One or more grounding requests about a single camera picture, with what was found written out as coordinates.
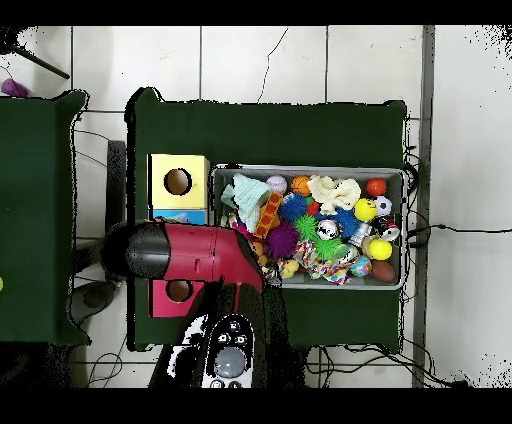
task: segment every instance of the white plush toy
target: white plush toy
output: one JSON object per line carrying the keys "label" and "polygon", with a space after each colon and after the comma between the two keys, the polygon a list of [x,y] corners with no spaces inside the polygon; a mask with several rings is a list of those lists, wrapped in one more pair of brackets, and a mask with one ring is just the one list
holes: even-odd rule
{"label": "white plush toy", "polygon": [[321,203],[320,213],[337,215],[336,207],[350,210],[361,197],[361,187],[356,180],[333,180],[331,177],[312,175],[308,181],[313,199]]}

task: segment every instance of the dark green tablecloth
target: dark green tablecloth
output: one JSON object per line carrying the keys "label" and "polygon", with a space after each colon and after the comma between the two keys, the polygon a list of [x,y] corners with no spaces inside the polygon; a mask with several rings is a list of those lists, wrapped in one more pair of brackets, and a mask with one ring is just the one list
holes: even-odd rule
{"label": "dark green tablecloth", "polygon": [[[127,107],[128,148],[135,145],[137,219],[146,217],[148,153],[204,155],[211,165],[403,166],[402,101],[230,105],[170,103],[159,97],[156,90],[141,89]],[[283,296],[294,345],[382,343],[398,349],[398,291],[287,289]],[[150,318],[143,281],[136,283],[132,300],[138,347],[181,342],[185,321]]]}
{"label": "dark green tablecloth", "polygon": [[0,341],[81,344],[66,313],[71,271],[71,124],[86,93],[0,97]]}

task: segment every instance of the gray bin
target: gray bin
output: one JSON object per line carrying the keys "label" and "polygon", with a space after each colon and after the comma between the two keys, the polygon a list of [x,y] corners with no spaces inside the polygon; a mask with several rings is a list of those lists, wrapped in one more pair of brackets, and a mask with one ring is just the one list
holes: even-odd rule
{"label": "gray bin", "polygon": [[288,184],[297,175],[329,176],[333,179],[354,178],[364,191],[366,180],[378,177],[386,180],[386,197],[391,200],[393,208],[391,214],[396,217],[397,225],[401,228],[400,237],[393,242],[393,253],[389,263],[396,272],[395,281],[382,283],[371,276],[352,277],[351,281],[343,285],[335,285],[324,278],[313,280],[308,274],[295,274],[292,278],[283,280],[283,288],[294,289],[331,289],[331,290],[398,290],[404,283],[405,272],[405,231],[406,231],[406,199],[407,174],[400,169],[390,168],[325,168],[304,166],[268,166],[268,165],[240,165],[234,168],[230,165],[217,165],[210,172],[210,201],[209,224],[219,225],[223,214],[229,208],[220,201],[220,196],[227,184],[232,184],[233,175],[240,173],[261,181],[272,175],[282,175]]}

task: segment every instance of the colorful ball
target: colorful ball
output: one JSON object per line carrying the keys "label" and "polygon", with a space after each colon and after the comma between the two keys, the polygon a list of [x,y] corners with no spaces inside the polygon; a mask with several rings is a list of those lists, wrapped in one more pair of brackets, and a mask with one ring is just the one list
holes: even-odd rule
{"label": "colorful ball", "polygon": [[308,187],[308,181],[309,177],[306,177],[305,175],[295,177],[292,180],[292,191],[300,194],[301,196],[309,196],[311,194],[311,190]]}
{"label": "colorful ball", "polygon": [[349,270],[356,277],[365,277],[372,271],[372,263],[366,256],[359,256]]}
{"label": "colorful ball", "polygon": [[322,240],[332,240],[340,235],[338,224],[332,219],[324,219],[316,226],[316,233]]}
{"label": "colorful ball", "polygon": [[371,199],[359,199],[354,205],[354,215],[359,221],[371,221],[377,215],[375,202]]}
{"label": "colorful ball", "polygon": [[269,177],[266,183],[272,191],[279,194],[286,193],[286,189],[288,188],[286,180],[281,175],[273,175],[272,177]]}
{"label": "colorful ball", "polygon": [[377,216],[385,216],[391,213],[391,200],[384,196],[377,196],[374,200],[377,208]]}
{"label": "colorful ball", "polygon": [[370,178],[366,182],[366,192],[373,197],[382,196],[386,192],[386,181],[382,178]]}
{"label": "colorful ball", "polygon": [[389,241],[377,239],[370,242],[368,252],[374,259],[385,261],[391,256],[393,247]]}

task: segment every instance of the hole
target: hole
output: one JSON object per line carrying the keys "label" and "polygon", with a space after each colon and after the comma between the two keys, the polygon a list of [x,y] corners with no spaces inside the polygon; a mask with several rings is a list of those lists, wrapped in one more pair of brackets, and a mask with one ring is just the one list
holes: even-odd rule
{"label": "hole", "polygon": [[164,177],[164,186],[169,193],[183,196],[192,188],[192,177],[183,168],[171,169]]}
{"label": "hole", "polygon": [[185,302],[192,295],[192,291],[192,284],[187,280],[168,281],[165,288],[167,297],[176,303]]}

